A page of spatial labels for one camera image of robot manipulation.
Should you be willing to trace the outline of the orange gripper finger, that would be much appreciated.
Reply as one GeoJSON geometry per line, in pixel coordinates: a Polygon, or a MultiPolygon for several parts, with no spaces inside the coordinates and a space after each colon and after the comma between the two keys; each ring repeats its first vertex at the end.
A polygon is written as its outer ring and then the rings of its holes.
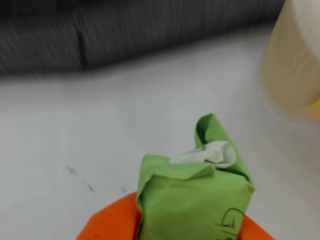
{"type": "Polygon", "coordinates": [[[135,240],[142,214],[135,192],[95,213],[80,232],[77,240],[135,240]]]}
{"type": "Polygon", "coordinates": [[[274,238],[245,215],[239,233],[239,240],[274,240],[274,238]]]}

